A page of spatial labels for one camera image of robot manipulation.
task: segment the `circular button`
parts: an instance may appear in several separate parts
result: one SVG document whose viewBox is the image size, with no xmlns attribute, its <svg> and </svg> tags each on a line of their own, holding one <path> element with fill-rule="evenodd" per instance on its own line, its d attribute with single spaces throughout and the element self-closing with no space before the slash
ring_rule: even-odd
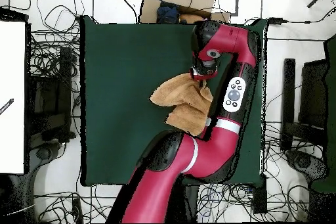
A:
<svg viewBox="0 0 336 224">
<path fill-rule="evenodd" d="M 237 101 L 240 98 L 240 93 L 237 90 L 232 90 L 229 92 L 228 98 L 231 101 Z"/>
</svg>

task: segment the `white stripe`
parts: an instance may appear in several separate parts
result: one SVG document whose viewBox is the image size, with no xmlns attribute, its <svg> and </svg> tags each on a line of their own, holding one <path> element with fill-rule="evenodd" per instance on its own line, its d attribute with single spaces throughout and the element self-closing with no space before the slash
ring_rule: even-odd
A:
<svg viewBox="0 0 336 224">
<path fill-rule="evenodd" d="M 208 118 L 207 121 L 206 121 L 206 123 L 205 123 L 205 126 L 208 127 L 210 125 L 210 123 L 211 123 L 211 119 Z"/>
<path fill-rule="evenodd" d="M 216 126 L 239 134 L 240 125 L 234 122 L 224 120 L 224 119 L 218 119 Z"/>
<path fill-rule="evenodd" d="M 192 166 L 194 166 L 195 162 L 196 162 L 196 159 L 197 159 L 197 155 L 198 155 L 198 145 L 197 145 L 197 142 L 196 140 L 191 137 L 191 139 L 194 141 L 194 155 L 192 156 L 192 160 L 191 162 L 189 163 L 188 167 L 186 169 L 184 169 L 181 173 L 184 173 L 184 172 L 187 172 L 189 171 L 190 169 L 192 169 Z"/>
</svg>

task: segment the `blue object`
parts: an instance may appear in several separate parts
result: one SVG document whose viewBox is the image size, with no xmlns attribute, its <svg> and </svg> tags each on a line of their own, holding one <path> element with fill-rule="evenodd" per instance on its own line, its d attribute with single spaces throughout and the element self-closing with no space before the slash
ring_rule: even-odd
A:
<svg viewBox="0 0 336 224">
<path fill-rule="evenodd" d="M 160 7 L 157 9 L 158 24 L 178 24 L 179 12 L 176 7 Z"/>
</svg>

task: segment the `cloth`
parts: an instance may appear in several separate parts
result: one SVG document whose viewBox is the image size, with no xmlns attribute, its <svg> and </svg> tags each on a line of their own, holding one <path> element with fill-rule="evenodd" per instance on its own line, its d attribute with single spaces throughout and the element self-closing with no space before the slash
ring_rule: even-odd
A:
<svg viewBox="0 0 336 224">
<path fill-rule="evenodd" d="M 165 123 L 197 136 L 204 129 L 213 96 L 206 81 L 200 83 L 187 73 L 162 83 L 150 100 L 159 106 L 176 105 Z"/>
<path fill-rule="evenodd" d="M 158 24 L 178 24 L 179 12 L 173 7 L 160 7 L 157 9 Z"/>
</svg>

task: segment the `pen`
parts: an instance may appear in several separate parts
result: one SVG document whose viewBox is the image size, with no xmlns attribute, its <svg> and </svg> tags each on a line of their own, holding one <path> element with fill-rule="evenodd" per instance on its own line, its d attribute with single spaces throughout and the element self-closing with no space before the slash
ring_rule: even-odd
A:
<svg viewBox="0 0 336 224">
<path fill-rule="evenodd" d="M 0 109 L 0 115 L 14 102 L 14 99 L 10 99 L 8 103 L 6 103 L 4 106 Z"/>
</svg>

